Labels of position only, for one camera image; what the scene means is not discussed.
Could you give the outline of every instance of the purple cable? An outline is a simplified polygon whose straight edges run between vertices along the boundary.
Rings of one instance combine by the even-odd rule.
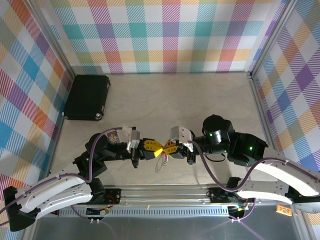
[[[85,183],[91,183],[92,181],[92,163],[93,163],[93,157],[94,157],[94,152],[95,152],[95,147],[97,145],[97,142],[98,140],[104,135],[106,134],[107,132],[110,132],[110,131],[116,131],[116,130],[121,130],[122,127],[115,127],[115,128],[111,128],[111,129],[108,129],[108,130],[105,130],[103,131],[102,133],[100,133],[96,139],[93,141],[93,144],[92,144],[92,148],[91,148],[91,151],[90,151],[90,156],[89,156],[89,179],[86,179],[85,177],[83,176],[80,176],[76,173],[65,173],[65,174],[62,174],[62,175],[59,175],[59,179],[57,179],[55,176],[53,176],[52,178],[49,178],[41,183],[39,183],[38,185],[35,185],[34,187],[30,188],[28,191],[25,192],[25,194],[30,194],[32,191],[38,189],[39,187],[43,186],[43,185],[46,185],[47,183],[50,183],[52,181],[60,181],[62,180],[64,177],[77,177],[77,178],[80,178],[82,179]],[[23,195],[20,195],[19,197],[17,197],[15,200],[13,200],[12,202],[8,203],[4,208],[2,208],[0,210],[0,214],[2,214],[7,208],[9,208],[11,205],[15,204],[16,202],[18,202],[19,200],[21,200],[24,196]]]
[[[9,221],[5,221],[4,223],[1,223],[1,224],[0,224],[0,227],[6,225],[6,224],[8,224],[8,223],[9,223]]]
[[[296,165],[294,165],[294,164],[292,164],[292,163],[290,163],[290,162],[286,162],[285,160],[282,160],[282,159],[279,159],[279,158],[268,157],[268,158],[262,158],[262,159],[260,159],[259,161],[256,161],[256,162],[252,165],[252,167],[250,167],[249,171],[246,173],[246,175],[245,175],[244,178],[242,179],[241,183],[240,183],[238,186],[236,186],[236,187],[229,188],[229,187],[224,186],[221,182],[219,182],[218,179],[215,177],[215,175],[212,173],[212,171],[210,170],[210,167],[208,166],[208,164],[207,164],[207,162],[206,162],[206,160],[205,160],[205,158],[204,158],[204,154],[203,154],[203,152],[202,152],[199,144],[196,143],[195,141],[188,141],[188,143],[195,145],[197,151],[198,151],[199,154],[200,154],[200,157],[201,157],[201,160],[202,160],[202,162],[203,162],[203,164],[204,164],[204,167],[205,167],[205,169],[207,170],[207,172],[208,172],[208,174],[210,175],[210,177],[212,178],[212,180],[213,180],[221,189],[223,189],[223,190],[225,190],[225,191],[227,191],[227,192],[236,192],[236,191],[238,191],[239,189],[241,189],[241,188],[244,186],[244,184],[246,183],[246,181],[248,180],[251,172],[255,169],[255,167],[257,167],[258,164],[261,164],[261,163],[264,163],[264,162],[279,162],[279,163],[282,163],[282,164],[286,164],[286,165],[288,165],[289,167],[294,168],[294,169],[298,170],[299,172],[301,172],[301,173],[309,176],[310,178],[312,178],[312,179],[315,180],[315,181],[318,181],[318,180],[319,180],[317,177],[313,176],[313,175],[310,174],[309,172],[307,172],[307,171],[299,168],[298,166],[296,166]]]
[[[90,220],[90,219],[88,219],[88,218],[85,217],[85,216],[80,215],[80,214],[77,212],[77,210],[75,209],[75,205],[71,205],[70,207],[71,207],[71,209],[74,211],[74,213],[75,213],[79,218],[84,219],[84,220],[86,220],[86,221],[89,221],[89,222],[91,223],[91,220]],[[97,223],[97,224],[100,224],[100,223],[101,223],[101,224],[106,225],[108,228],[111,229],[112,234],[113,234],[113,235],[116,235],[116,233],[115,233],[115,231],[113,230],[113,228],[112,228],[107,222],[104,222],[104,221],[100,220],[99,223],[98,223],[98,221],[96,221],[96,223]]]
[[[239,219],[236,218],[236,217],[234,217],[234,216],[231,216],[231,215],[229,215],[229,216],[230,216],[232,219],[235,219],[235,220],[243,220],[243,219],[246,219],[247,217],[249,217],[250,214],[252,214],[252,212],[254,211],[255,206],[256,206],[256,199],[253,200],[253,205],[252,205],[250,211],[248,212],[248,214],[246,214],[245,216],[243,216],[243,217],[241,217],[241,218],[239,218]]]

